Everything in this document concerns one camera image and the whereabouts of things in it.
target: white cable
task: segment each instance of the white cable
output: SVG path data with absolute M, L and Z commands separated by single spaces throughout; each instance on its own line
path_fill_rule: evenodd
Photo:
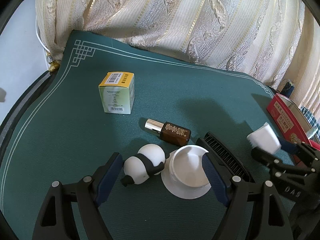
M 37 16 L 36 16 L 36 35 L 37 35 L 37 38 L 38 38 L 39 42 L 41 43 L 42 47 L 44 47 L 44 49 L 45 49 L 47 52 L 50 53 L 49 49 L 42 43 L 42 41 L 41 41 L 41 39 L 40 39 L 40 37 L 39 37 L 38 31 L 39 31 L 39 28 L 38 28 Z

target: barcode label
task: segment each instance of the barcode label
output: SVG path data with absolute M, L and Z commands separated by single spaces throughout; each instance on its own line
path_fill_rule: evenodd
M 113 106 L 110 106 L 110 107 L 109 107 L 109 111 L 123 112 L 123 108 L 122 108 L 122 107 L 113 107 Z
M 123 73 L 112 73 L 105 84 L 118 84 Z

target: gold tassel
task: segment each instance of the gold tassel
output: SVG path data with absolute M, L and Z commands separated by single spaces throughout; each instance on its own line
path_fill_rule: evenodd
M 54 72 L 60 68 L 60 64 L 53 60 L 49 52 L 47 52 L 47 62 L 50 64 L 49 72 Z

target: decorative corner pattern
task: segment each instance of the decorative corner pattern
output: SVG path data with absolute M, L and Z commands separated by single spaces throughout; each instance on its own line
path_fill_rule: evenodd
M 76 40 L 75 46 L 72 49 L 72 54 L 76 54 L 75 57 L 73 57 L 71 67 L 78 67 L 79 63 L 82 59 L 85 59 L 86 57 L 93 57 L 96 49 L 94 47 L 85 46 L 85 41 Z

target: white wall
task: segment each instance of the white wall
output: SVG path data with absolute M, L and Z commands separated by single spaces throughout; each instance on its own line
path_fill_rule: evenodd
M 0 35 L 0 124 L 23 92 L 47 70 L 35 24 L 35 0 L 24 0 Z

